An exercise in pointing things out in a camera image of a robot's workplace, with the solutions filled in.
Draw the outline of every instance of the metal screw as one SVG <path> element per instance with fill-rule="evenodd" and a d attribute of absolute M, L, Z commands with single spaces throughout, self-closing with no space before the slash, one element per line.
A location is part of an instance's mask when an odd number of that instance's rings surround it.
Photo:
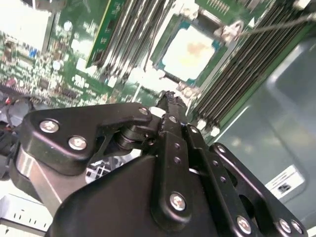
<path fill-rule="evenodd" d="M 59 129 L 58 124 L 50 120 L 45 120 L 41 122 L 39 124 L 39 127 L 43 132 L 47 132 L 47 133 L 54 133 L 54 132 L 57 132 Z"/>
<path fill-rule="evenodd" d="M 297 224 L 295 221 L 291 221 L 291 223 L 292 223 L 292 226 L 294 227 L 294 229 L 296 229 L 298 233 L 300 233 L 300 234 L 303 233 L 303 230 L 301 229 L 299 224 Z"/>
<path fill-rule="evenodd" d="M 143 115 L 148 115 L 148 111 L 145 108 L 139 108 L 139 112 L 141 112 Z"/>
<path fill-rule="evenodd" d="M 198 130 L 195 127 L 191 127 L 192 132 L 198 133 Z"/>
<path fill-rule="evenodd" d="M 237 223 L 242 232 L 247 235 L 251 234 L 251 226 L 245 218 L 242 216 L 237 217 Z"/>
<path fill-rule="evenodd" d="M 82 151 L 87 147 L 87 142 L 81 137 L 72 137 L 68 141 L 69 146 L 77 151 Z"/>
<path fill-rule="evenodd" d="M 171 122 L 177 123 L 177 119 L 174 116 L 169 116 Z"/>
<path fill-rule="evenodd" d="M 218 145 L 217 148 L 219 149 L 221 153 L 225 153 L 225 148 L 222 147 L 221 145 Z"/>
<path fill-rule="evenodd" d="M 181 159 L 178 158 L 178 157 L 175 157 L 173 160 L 174 160 L 174 162 L 175 162 L 176 164 L 180 164 L 180 163 L 181 163 Z"/>
<path fill-rule="evenodd" d="M 177 211 L 183 211 L 186 208 L 186 202 L 184 201 L 184 198 L 176 193 L 171 194 L 170 203 Z"/>
<path fill-rule="evenodd" d="M 283 219 L 280 219 L 279 223 L 285 232 L 291 233 L 291 228 L 286 221 L 284 221 Z"/>

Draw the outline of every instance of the cable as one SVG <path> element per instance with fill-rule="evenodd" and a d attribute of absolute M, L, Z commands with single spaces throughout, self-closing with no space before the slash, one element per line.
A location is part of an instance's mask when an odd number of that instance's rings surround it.
<path fill-rule="evenodd" d="M 30 101 L 31 98 L 32 98 L 31 95 L 17 96 L 17 97 L 12 97 L 12 98 L 8 97 L 9 103 L 7 105 L 5 105 L 5 108 L 4 108 L 5 109 L 5 116 L 6 116 L 6 120 L 7 120 L 8 124 L 9 124 L 9 127 L 13 131 L 18 130 L 19 126 L 15 127 L 13 125 L 13 122 L 12 122 L 12 119 L 11 119 L 12 116 L 9 113 L 9 110 L 10 110 L 11 106 L 14 105 L 17 101 L 23 100 L 23 101 L 25 101 L 28 104 L 28 107 L 29 107 L 28 113 L 29 113 L 29 112 L 34 110 L 33 103 Z"/>
<path fill-rule="evenodd" d="M 294 21 L 285 22 L 285 23 L 281 23 L 281 24 L 277 24 L 277 25 L 266 26 L 266 27 L 258 28 L 258 29 L 252 30 L 252 31 L 245 31 L 245 32 L 242 32 L 239 35 L 239 37 L 249 36 L 249 35 L 253 35 L 253 34 L 257 34 L 257 33 L 263 33 L 263 32 L 271 31 L 271 30 L 289 28 L 292 26 L 302 24 L 304 22 L 308 22 L 308 21 L 316 21 L 316 13 L 302 16 Z"/>

